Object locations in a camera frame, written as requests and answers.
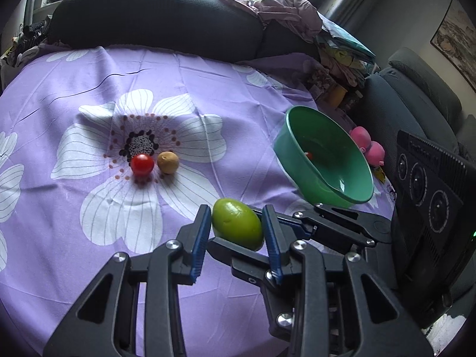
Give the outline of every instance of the black speaker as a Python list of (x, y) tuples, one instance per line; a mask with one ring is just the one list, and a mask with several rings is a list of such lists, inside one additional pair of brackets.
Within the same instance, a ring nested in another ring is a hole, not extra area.
[(449, 288), (476, 248), (476, 168), (400, 131), (393, 258), (400, 300), (425, 328), (451, 307)]

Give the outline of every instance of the bed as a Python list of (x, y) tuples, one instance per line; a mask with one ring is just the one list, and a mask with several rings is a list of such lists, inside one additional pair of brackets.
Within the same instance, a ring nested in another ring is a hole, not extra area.
[[(311, 207), (272, 149), (290, 106), (316, 108), (298, 81), (311, 57), (236, 65), (134, 46), (43, 53), (0, 97), (0, 300), (37, 353), (115, 252), (152, 251), (201, 203)], [(166, 150), (180, 158), (175, 175), (155, 167), (148, 181), (134, 178), (128, 158)], [(391, 185), (374, 184), (358, 208), (391, 218)], [(190, 357), (274, 357), (286, 347), (268, 334), (259, 289), (208, 254), (179, 296)]]

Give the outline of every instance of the cherry tomato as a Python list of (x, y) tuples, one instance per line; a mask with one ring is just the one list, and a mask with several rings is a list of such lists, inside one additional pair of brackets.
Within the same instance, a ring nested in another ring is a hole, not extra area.
[(136, 176), (148, 176), (154, 168), (154, 162), (148, 154), (137, 154), (130, 161), (130, 168)]

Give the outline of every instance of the pink ball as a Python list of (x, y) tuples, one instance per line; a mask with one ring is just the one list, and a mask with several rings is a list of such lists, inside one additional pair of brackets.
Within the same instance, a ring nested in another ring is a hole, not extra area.
[(385, 150), (378, 142), (372, 141), (370, 149), (364, 156), (369, 165), (380, 167), (384, 164)]
[(359, 149), (362, 150), (362, 153), (366, 152), (372, 142), (368, 131), (361, 126), (357, 126), (350, 132), (350, 138), (354, 140)]

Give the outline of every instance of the plastic bowl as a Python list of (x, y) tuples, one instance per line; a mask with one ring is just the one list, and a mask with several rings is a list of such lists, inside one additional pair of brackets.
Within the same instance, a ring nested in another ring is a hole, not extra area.
[(294, 106), (286, 112), (274, 151), (313, 205), (349, 207), (372, 198), (374, 182), (364, 155), (342, 127), (313, 108)]

